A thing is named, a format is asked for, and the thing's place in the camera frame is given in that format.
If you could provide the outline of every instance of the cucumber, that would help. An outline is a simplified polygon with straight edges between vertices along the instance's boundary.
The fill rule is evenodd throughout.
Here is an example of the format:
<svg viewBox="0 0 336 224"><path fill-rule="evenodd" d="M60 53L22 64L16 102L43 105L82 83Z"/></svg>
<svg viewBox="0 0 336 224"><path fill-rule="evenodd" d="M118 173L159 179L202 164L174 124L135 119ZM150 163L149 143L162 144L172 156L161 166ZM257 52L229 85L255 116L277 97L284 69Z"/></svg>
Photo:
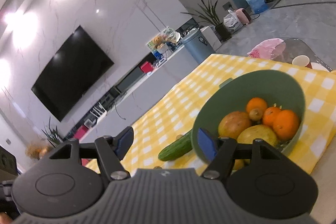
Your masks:
<svg viewBox="0 0 336 224"><path fill-rule="evenodd" d="M176 160L192 150L191 130L175 142L165 147L158 155L161 161Z"/></svg>

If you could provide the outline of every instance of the pink appliance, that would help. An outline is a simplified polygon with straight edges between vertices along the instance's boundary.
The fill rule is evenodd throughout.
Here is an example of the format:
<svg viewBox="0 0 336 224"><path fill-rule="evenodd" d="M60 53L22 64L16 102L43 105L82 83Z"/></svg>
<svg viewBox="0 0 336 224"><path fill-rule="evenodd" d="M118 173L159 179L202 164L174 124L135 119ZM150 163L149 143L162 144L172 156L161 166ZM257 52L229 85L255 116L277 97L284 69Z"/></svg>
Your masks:
<svg viewBox="0 0 336 224"><path fill-rule="evenodd" d="M146 61L145 63L143 63L143 64L141 65L140 69L141 69L144 73L149 73L150 71L153 71L153 70L154 70L152 64L149 63L148 61Z"/></svg>
<svg viewBox="0 0 336 224"><path fill-rule="evenodd" d="M249 24L251 22L251 17L245 9L240 8L238 10L235 10L235 13L237 14L238 19L243 25Z"/></svg>

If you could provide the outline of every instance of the red box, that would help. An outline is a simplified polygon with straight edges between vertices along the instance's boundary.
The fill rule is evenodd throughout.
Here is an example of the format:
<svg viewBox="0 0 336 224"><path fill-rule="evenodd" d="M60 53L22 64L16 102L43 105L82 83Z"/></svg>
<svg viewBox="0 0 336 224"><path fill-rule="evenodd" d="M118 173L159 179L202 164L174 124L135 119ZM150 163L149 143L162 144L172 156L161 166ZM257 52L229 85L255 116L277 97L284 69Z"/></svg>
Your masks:
<svg viewBox="0 0 336 224"><path fill-rule="evenodd" d="M82 125L82 126L76 131L76 133L74 134L73 138L80 140L80 139L85 135L85 133L86 133L88 130L89 130L89 129L88 129L85 125Z"/></svg>
<svg viewBox="0 0 336 224"><path fill-rule="evenodd" d="M152 64L149 63L148 61L146 61L145 63L143 63L143 64L141 65L140 69L141 69L144 73L148 73L148 72L154 70Z"/></svg>

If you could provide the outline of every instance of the paper cup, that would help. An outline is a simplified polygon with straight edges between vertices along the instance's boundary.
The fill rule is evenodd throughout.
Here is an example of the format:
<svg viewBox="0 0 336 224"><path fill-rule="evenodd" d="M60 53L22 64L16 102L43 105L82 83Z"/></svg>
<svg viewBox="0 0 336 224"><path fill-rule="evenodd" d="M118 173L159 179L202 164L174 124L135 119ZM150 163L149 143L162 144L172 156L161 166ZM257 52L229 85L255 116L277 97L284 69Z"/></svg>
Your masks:
<svg viewBox="0 0 336 224"><path fill-rule="evenodd" d="M295 57L292 61L293 65L300 66L300 67L306 67L312 69L309 57L306 55L299 55Z"/></svg>

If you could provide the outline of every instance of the person's hand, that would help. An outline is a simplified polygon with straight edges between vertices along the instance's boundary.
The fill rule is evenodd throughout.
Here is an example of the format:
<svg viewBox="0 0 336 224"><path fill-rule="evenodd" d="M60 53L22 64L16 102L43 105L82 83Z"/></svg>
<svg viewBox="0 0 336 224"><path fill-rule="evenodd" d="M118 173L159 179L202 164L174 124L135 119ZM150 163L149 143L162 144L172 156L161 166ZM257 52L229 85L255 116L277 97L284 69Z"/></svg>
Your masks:
<svg viewBox="0 0 336 224"><path fill-rule="evenodd" d="M0 213L0 224L10 224L13 220L6 214Z"/></svg>

